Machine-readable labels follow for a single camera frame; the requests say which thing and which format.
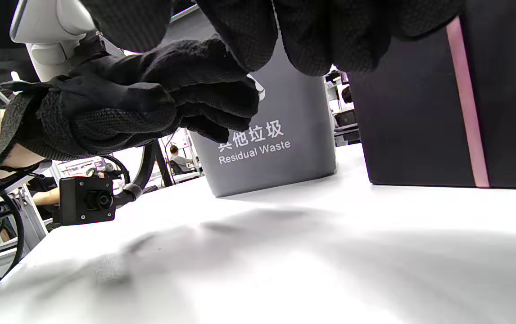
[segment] metal rack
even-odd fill
[[[9,102],[9,99],[1,91],[0,99],[5,104]],[[19,216],[23,223],[25,239],[22,257],[35,248],[36,245],[38,245],[48,234],[44,221],[42,221],[42,218],[38,213],[38,209],[34,205],[32,196],[25,186],[25,183],[31,178],[31,176],[27,176],[23,178],[21,182],[8,187],[4,191],[4,193],[15,199],[15,201],[20,205]],[[11,217],[9,218],[9,224],[14,230],[17,230],[15,221]],[[0,274],[5,273],[13,262],[13,258],[17,252],[17,243],[17,238],[12,238],[7,242],[3,242],[0,237]]]

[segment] white table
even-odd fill
[[[187,174],[173,175],[173,179],[176,182],[176,184],[180,184],[182,181],[194,179],[194,178],[199,177],[200,175],[201,175],[200,172],[190,172],[190,173],[187,173]]]
[[[516,324],[516,190],[372,186],[360,145],[337,154],[328,178],[226,199],[200,178],[54,230],[0,323]]]

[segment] black glove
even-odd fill
[[[0,164],[14,143],[73,160],[148,144],[178,127],[225,143],[258,112],[255,82],[220,41],[179,41],[143,55],[101,57],[23,90],[2,122]]]
[[[96,28],[116,46],[145,52],[164,38],[172,14],[171,0],[81,0]]]
[[[390,37],[419,39],[443,27],[464,0],[198,0],[242,67],[259,70],[278,39],[300,72],[376,68]]]

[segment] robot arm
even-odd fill
[[[74,65],[74,49],[81,45],[87,33],[94,31],[91,15],[79,0],[20,0],[9,35],[12,41],[26,45],[40,81],[47,82],[60,74],[68,74]],[[122,51],[106,39],[101,40],[109,53],[123,56]],[[159,150],[155,144],[145,146],[139,174],[118,195],[112,193],[109,179],[61,179],[62,210],[55,223],[75,225],[113,220],[117,207],[141,195],[152,174],[155,149]]]
[[[67,74],[74,49],[94,30],[79,0],[19,0],[9,36],[26,45],[40,81],[46,82]]]

